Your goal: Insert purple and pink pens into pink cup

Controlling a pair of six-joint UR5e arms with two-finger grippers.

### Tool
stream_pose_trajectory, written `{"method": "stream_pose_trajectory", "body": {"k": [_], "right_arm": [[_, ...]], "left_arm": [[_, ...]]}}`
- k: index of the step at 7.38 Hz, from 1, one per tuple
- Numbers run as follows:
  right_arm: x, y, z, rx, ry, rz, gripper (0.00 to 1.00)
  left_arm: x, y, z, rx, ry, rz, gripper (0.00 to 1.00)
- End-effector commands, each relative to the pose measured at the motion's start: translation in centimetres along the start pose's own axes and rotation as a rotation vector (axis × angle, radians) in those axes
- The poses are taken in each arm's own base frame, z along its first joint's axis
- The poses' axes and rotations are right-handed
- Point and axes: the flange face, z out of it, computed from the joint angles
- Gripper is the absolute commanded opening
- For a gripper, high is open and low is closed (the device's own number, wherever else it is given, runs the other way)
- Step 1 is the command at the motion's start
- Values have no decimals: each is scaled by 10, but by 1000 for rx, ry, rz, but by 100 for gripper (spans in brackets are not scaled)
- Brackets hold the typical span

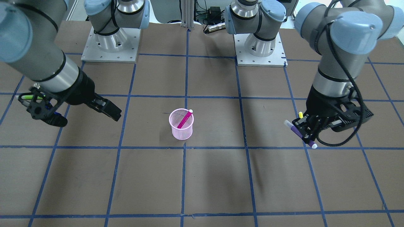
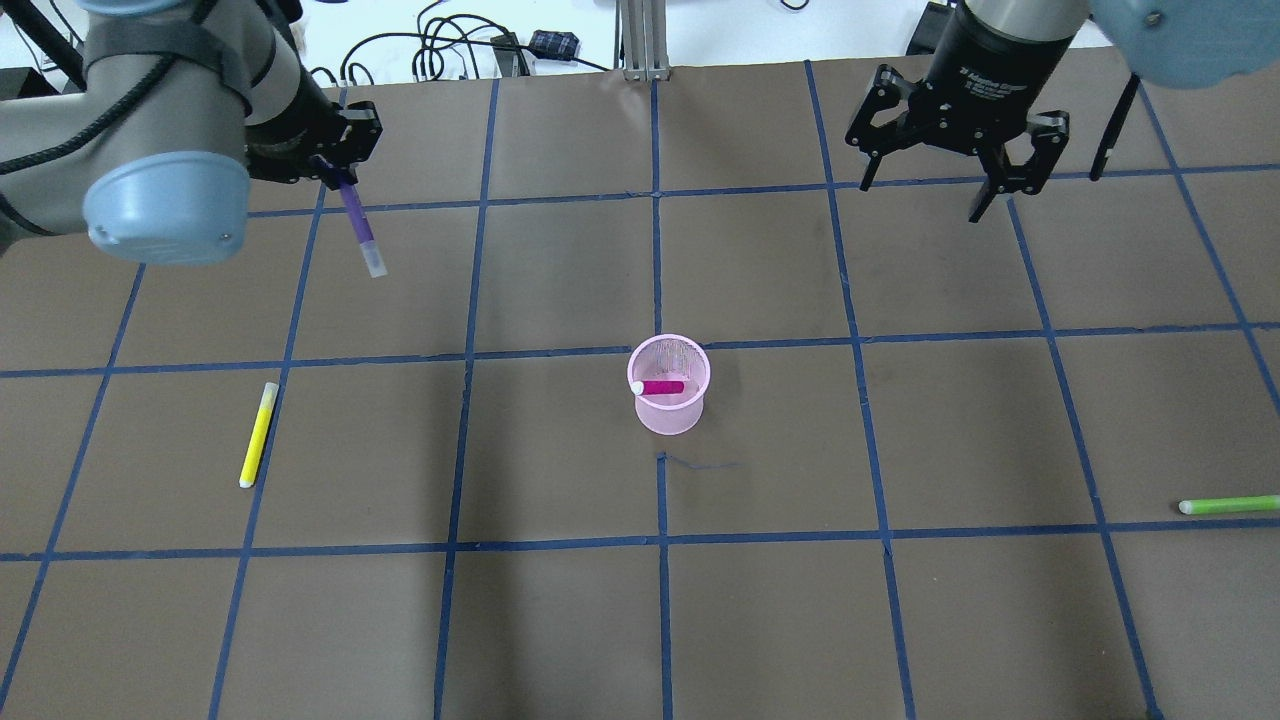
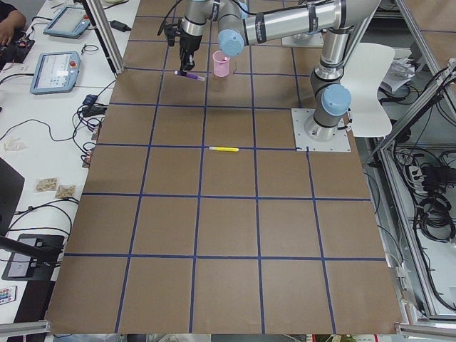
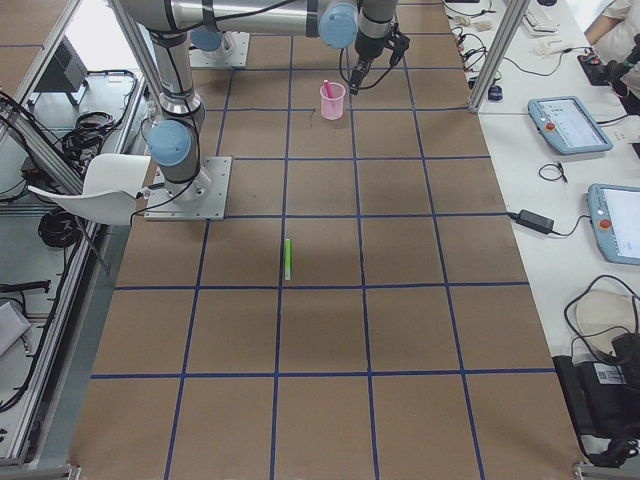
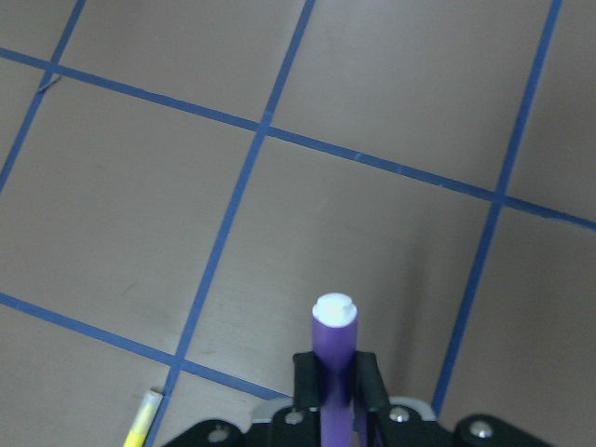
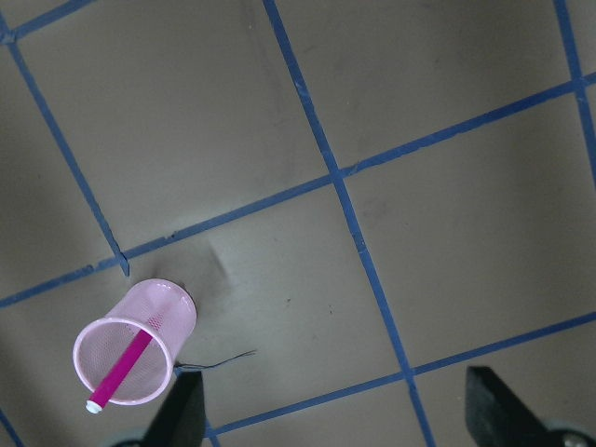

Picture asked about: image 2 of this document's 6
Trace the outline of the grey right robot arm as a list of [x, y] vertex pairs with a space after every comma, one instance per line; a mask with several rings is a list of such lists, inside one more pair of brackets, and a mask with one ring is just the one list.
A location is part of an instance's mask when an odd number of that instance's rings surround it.
[[1071, 118], [1033, 106], [1087, 23], [1129, 69], [1092, 181], [1105, 173], [1142, 85], [1208, 88], [1279, 55], [1275, 1], [951, 1], [922, 78], [877, 67], [850, 119], [845, 143], [867, 159], [860, 190], [870, 190], [887, 156], [924, 145], [980, 164], [986, 179], [969, 222], [1001, 195], [1039, 193], [1070, 142]]

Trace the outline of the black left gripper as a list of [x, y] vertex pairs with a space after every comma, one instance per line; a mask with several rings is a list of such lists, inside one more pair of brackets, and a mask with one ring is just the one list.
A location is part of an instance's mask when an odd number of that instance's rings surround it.
[[375, 102], [344, 106], [302, 88], [280, 115], [246, 127], [247, 172], [279, 184], [355, 186], [357, 165], [370, 159], [381, 133]]

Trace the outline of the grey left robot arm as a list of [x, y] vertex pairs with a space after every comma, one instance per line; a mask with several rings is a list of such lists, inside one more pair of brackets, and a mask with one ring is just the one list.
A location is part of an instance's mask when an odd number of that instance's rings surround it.
[[79, 91], [3, 101], [3, 247], [84, 233], [114, 258], [223, 263], [251, 184], [355, 187], [376, 106], [300, 59], [297, 1], [86, 1]]

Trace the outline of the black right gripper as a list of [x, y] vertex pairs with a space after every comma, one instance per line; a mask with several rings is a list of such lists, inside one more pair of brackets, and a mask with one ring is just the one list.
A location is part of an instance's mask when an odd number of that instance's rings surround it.
[[[986, 182], [970, 223], [1002, 193], [1042, 191], [1069, 145], [1071, 117], [1033, 106], [1075, 35], [1074, 10], [956, 10], [922, 79], [878, 65], [845, 133], [867, 156], [859, 190], [870, 190], [890, 154], [923, 143], [978, 158]], [[1024, 135], [1032, 152], [1014, 163], [1006, 145]]]

